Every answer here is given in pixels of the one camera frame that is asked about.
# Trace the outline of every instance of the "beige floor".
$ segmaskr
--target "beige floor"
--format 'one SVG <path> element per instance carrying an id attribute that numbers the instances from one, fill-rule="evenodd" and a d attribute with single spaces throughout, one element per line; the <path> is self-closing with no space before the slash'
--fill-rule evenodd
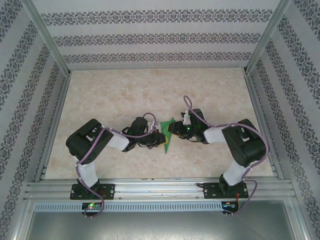
<path id="1" fill-rule="evenodd" d="M 214 124 L 257 119 L 240 68 L 173 68 L 74 71 L 46 170 L 46 179 L 74 179 L 75 162 L 66 139 L 91 118 L 121 130 L 145 112 L 160 122 L 180 120 L 188 95 Z M 172 136 L 164 147 L 127 153 L 106 147 L 96 159 L 99 178 L 218 177 L 231 164 L 226 143 L 204 145 Z M 266 160 L 251 176 L 272 176 Z"/>

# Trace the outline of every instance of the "wall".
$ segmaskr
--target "wall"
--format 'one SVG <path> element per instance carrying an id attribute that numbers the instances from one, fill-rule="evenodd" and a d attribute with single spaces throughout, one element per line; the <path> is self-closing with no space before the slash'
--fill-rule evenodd
<path id="1" fill-rule="evenodd" d="M 38 168 L 66 80 L 19 0 L 0 0 L 0 240 Z"/>
<path id="2" fill-rule="evenodd" d="M 320 239 L 320 2 L 294 0 L 251 77 L 282 171 Z"/>
<path id="3" fill-rule="evenodd" d="M 71 70 L 245 67 L 279 0 L 34 0 Z"/>

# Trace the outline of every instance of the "green object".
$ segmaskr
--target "green object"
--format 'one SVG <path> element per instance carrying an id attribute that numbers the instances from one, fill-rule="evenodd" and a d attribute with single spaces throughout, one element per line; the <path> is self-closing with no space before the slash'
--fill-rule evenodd
<path id="1" fill-rule="evenodd" d="M 165 154 L 167 154 L 168 147 L 169 147 L 169 143 L 170 143 L 170 139 L 171 139 L 171 135 L 172 135 L 171 132 L 168 132 L 168 126 L 169 126 L 169 124 L 174 123 L 174 122 L 175 122 L 175 119 L 174 119 L 174 118 L 171 118 L 170 121 L 162 121 L 162 122 L 160 122 L 160 126 L 161 126 L 162 133 L 163 133 L 163 134 L 166 136 L 166 138 L 168 139 L 168 142 L 167 142 L 166 144 L 164 144 Z"/>

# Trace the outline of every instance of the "purple cable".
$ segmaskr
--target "purple cable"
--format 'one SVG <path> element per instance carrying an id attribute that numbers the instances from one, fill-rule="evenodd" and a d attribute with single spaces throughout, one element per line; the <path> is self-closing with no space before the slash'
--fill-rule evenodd
<path id="1" fill-rule="evenodd" d="M 131 135 L 128 135 L 128 134 L 124 134 L 124 133 L 122 133 L 122 132 L 120 132 L 120 131 L 114 130 L 114 129 L 112 129 L 112 128 L 104 127 L 104 128 L 99 132 L 98 136 L 97 136 L 96 139 L 94 140 L 94 143 L 92 144 L 92 146 L 90 147 L 90 149 L 88 150 L 88 152 L 83 156 L 83 158 L 82 158 L 80 161 L 77 161 L 77 162 L 75 163 L 75 171 L 76 171 L 76 174 L 78 175 L 78 179 L 79 179 L 80 183 L 81 183 L 86 189 L 88 189 L 88 191 L 90 191 L 92 194 L 96 195 L 96 196 L 101 200 L 101 208 L 100 208 L 100 211 L 97 212 L 95 215 L 90 216 L 91 219 L 99 216 L 99 215 L 103 212 L 103 210 L 104 210 L 104 208 L 105 208 L 105 201 L 104 201 L 104 198 L 103 198 L 102 196 L 100 196 L 98 193 L 96 193 L 95 191 L 93 191 L 93 190 L 82 180 L 82 177 L 81 177 L 80 172 L 79 172 L 79 165 L 82 164 L 82 163 L 87 159 L 87 157 L 91 154 L 91 152 L 93 151 L 93 149 L 94 149 L 95 146 L 97 145 L 97 143 L 98 143 L 99 139 L 101 138 L 102 134 L 104 133 L 104 131 L 107 131 L 107 130 L 108 130 L 109 132 L 114 132 L 114 133 L 120 134 L 120 135 L 122 135 L 122 136 L 129 137 L 129 138 L 134 138 L 134 139 L 143 138 L 143 137 L 148 136 L 149 134 L 151 134 L 151 133 L 152 133 L 154 130 L 156 130 L 156 128 L 157 128 L 157 125 L 158 125 L 158 124 L 157 124 L 157 119 L 156 119 L 156 116 L 155 116 L 153 113 L 151 113 L 151 112 L 146 112 L 146 113 L 143 115 L 143 118 L 144 118 L 146 115 L 151 115 L 151 116 L 153 117 L 153 120 L 154 120 L 153 127 L 152 127 L 152 129 L 151 129 L 149 132 L 147 132 L 147 133 L 145 133 L 145 134 L 143 134 L 143 135 L 139 135 L 139 136 L 131 136 Z M 87 210 L 88 210 L 88 208 L 86 208 L 86 209 L 84 210 L 84 213 L 83 213 L 85 218 L 87 217 L 87 215 L 86 215 Z"/>
<path id="2" fill-rule="evenodd" d="M 189 108 L 189 110 L 201 121 L 203 122 L 204 124 L 208 125 L 209 127 L 212 127 L 212 128 L 224 128 L 224 127 L 228 127 L 228 126 L 239 126 L 239 127 L 243 127 L 243 128 L 246 128 L 246 129 L 249 129 L 250 131 L 254 132 L 255 134 L 257 134 L 259 136 L 259 138 L 263 141 L 264 145 L 265 145 L 265 154 L 264 156 L 256 163 L 252 164 L 245 172 L 244 174 L 241 176 L 241 178 L 244 180 L 244 177 L 248 174 L 248 172 L 250 172 L 250 170 L 261 164 L 267 157 L 268 157 L 268 154 L 269 154 L 269 145 L 268 145 L 268 142 L 267 140 L 265 139 L 265 137 L 260 133 L 258 132 L 256 129 L 250 127 L 250 126 L 247 126 L 245 124 L 242 124 L 242 123 L 238 123 L 238 122 L 235 122 L 235 123 L 226 123 L 226 124 L 220 124 L 220 125 L 212 125 L 210 123 L 208 123 L 207 121 L 205 121 L 204 119 L 202 119 L 198 114 L 196 114 L 196 112 L 192 109 L 192 101 L 191 99 L 187 96 L 187 95 L 184 95 L 183 96 L 183 100 L 186 104 L 186 106 Z M 245 182 L 254 182 L 255 183 L 255 186 L 254 186 L 254 189 L 252 191 L 252 193 L 250 194 L 250 196 L 248 197 L 248 199 L 246 200 L 246 202 L 243 204 L 243 206 L 236 212 L 236 213 L 239 213 L 240 211 L 242 211 L 242 209 L 248 204 L 248 202 L 250 201 L 250 199 L 254 196 L 254 193 L 256 192 L 257 190 L 257 187 L 258 187 L 258 183 L 256 180 L 253 180 L 253 179 L 246 179 L 244 180 Z"/>

